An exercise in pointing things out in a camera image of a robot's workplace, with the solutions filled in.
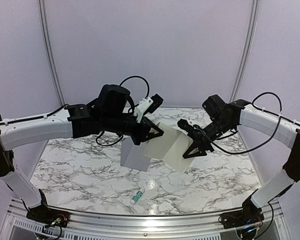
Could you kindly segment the right aluminium corner post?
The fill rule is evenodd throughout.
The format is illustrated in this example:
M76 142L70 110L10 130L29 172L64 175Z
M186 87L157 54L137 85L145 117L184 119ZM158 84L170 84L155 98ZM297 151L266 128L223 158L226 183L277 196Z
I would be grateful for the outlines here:
M251 52L253 37L256 29L257 18L258 18L258 10L259 10L259 0L253 0L251 5L250 17L248 21L248 29L246 33L246 38L244 42L243 52L241 56L241 60L239 63L239 67L237 70L236 78L234 81L234 85L230 94L230 101L234 101L240 90L240 86L243 82L244 73L247 65L247 61Z

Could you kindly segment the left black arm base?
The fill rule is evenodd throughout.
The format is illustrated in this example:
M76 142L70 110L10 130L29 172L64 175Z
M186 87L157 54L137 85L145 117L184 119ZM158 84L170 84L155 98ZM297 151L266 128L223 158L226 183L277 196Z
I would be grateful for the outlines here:
M68 225L70 213L68 211L59 210L59 209L50 209L48 213L30 213L28 212L26 214L26 218L43 223L45 225L51 224L53 221L55 221L57 218L60 218L60 222L56 223L57 226L61 226L62 228L66 228Z

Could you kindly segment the green white glue stick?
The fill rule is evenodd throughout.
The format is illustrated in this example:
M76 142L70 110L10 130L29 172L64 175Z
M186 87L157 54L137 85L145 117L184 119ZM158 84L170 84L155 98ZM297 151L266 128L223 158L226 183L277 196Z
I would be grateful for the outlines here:
M140 188L136 192L136 194L132 197L132 199L130 200L130 203L134 205L143 196L144 192L145 192L145 189Z

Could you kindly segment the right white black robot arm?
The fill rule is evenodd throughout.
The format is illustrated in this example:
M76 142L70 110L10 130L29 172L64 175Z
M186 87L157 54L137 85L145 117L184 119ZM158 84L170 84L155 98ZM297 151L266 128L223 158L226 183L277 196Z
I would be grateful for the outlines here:
M260 108L247 100L238 99L226 103L217 94L209 96L202 107L211 120L206 127L190 125L185 119L177 122L178 127L192 139L191 145L182 155L185 159L203 157L207 152L213 152L218 146L215 141L226 132L236 130L238 126L251 128L269 137L245 153L255 151L271 140L277 140L290 149L283 167L242 203L237 219L242 224L248 224L264 205L285 194L293 184L300 181L300 122L283 117L281 112L273 113Z

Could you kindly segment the left aluminium corner post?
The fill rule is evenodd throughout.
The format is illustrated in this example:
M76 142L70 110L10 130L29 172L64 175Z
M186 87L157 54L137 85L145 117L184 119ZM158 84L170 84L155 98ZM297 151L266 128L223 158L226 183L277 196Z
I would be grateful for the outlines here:
M66 103L66 101L62 92L61 83L60 83L60 79L59 79L59 75L58 75L58 71L57 71L57 67L53 55L53 48L51 44L49 27L48 27L46 4L44 0L38 0L37 2L38 2L40 25L41 25L44 49L46 52L47 63L50 70L52 83L54 86L58 103L60 106L62 106Z

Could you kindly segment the grey paper envelope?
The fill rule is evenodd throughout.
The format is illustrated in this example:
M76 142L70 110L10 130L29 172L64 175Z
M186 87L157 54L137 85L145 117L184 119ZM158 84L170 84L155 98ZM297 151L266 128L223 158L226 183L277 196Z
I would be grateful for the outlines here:
M121 142L120 165L122 167L147 172L151 158L143 155L146 144L135 145L131 138Z

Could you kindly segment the aluminium corner post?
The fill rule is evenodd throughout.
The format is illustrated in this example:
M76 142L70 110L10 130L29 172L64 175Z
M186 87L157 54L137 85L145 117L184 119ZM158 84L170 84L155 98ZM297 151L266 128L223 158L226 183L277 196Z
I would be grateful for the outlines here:
M253 37L256 29L257 18L258 18L258 10L259 10L259 0L253 0L251 5L250 17L248 21L248 29L246 33L246 38L244 42L243 52L241 56L241 60L239 63L239 67L237 70L236 78L234 81L234 85L230 94L230 101L234 101L240 90L240 86L243 82L244 73L247 65L247 61L251 52Z
M58 103L60 106L62 106L66 103L66 101L62 92L61 83L60 83L60 79L59 79L59 75L58 75L58 71L57 71L57 67L53 55L53 48L51 44L49 27L48 27L46 4L44 0L38 0L37 2L38 2L40 25L41 25L44 49L46 52L47 63L50 70L52 83L54 86Z

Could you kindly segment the aluminium front table rail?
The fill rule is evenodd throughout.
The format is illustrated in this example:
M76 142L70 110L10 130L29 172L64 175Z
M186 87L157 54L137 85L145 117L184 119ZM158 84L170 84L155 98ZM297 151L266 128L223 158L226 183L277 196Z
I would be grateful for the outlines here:
M66 220L58 226L27 218L19 199L12 199L0 240L289 240L283 212L273 201L262 219L234 224L240 208L185 215L115 215L56 207Z

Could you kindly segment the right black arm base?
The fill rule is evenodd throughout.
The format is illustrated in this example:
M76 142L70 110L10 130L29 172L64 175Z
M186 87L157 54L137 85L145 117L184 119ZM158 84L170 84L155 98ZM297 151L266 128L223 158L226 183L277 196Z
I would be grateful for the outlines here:
M224 229L231 229L261 223L264 219L262 210L252 214L241 209L222 213L218 218L218 222L223 225Z

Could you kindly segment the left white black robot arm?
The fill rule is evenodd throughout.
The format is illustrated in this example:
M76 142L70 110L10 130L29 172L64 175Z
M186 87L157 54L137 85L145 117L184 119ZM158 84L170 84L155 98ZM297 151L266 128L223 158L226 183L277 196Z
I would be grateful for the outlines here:
M0 179L24 202L27 217L48 223L59 215L49 208L42 190L36 188L14 163L14 148L52 139L77 139L106 132L129 136L135 145L163 135L147 118L161 104L158 94L134 103L123 86L106 84L87 104L66 104L51 113L27 118L0 115Z

